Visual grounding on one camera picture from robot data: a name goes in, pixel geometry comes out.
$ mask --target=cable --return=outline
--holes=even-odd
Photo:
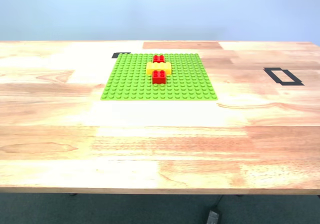
[[[224,196],[225,196],[225,195],[220,195],[220,196],[218,197],[218,199],[216,200],[215,204],[213,205],[213,208],[216,208],[216,207],[219,205],[221,199],[222,199]]]

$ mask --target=green baseplate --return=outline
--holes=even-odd
[[[152,76],[146,74],[154,55],[164,55],[171,63],[172,75],[166,76],[166,84],[152,84]],[[182,53],[119,54],[101,96],[103,101],[217,99],[199,55]]]

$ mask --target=light blue wall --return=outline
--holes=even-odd
[[[0,40],[250,40],[320,45],[320,0],[0,0]]]

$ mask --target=lego brick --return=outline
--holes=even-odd
[[[154,55],[153,56],[153,63],[165,63],[165,56],[164,55]]]
[[[152,73],[152,84],[166,84],[166,72],[154,70]]]
[[[118,58],[120,54],[130,54],[131,52],[115,52],[111,58]]]
[[[147,75],[152,75],[153,71],[165,71],[165,73],[167,75],[171,75],[172,74],[172,67],[171,67],[171,63],[169,61],[167,62],[151,62],[149,61],[146,64],[146,74]]]
[[[166,84],[152,84],[146,66],[154,54],[123,54],[117,58],[101,95],[104,101],[215,101],[217,95],[198,54],[163,54],[171,63]]]

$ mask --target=wooden table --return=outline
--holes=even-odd
[[[198,53],[218,101],[100,101],[116,52]],[[0,42],[0,104],[1,192],[320,194],[310,42]]]

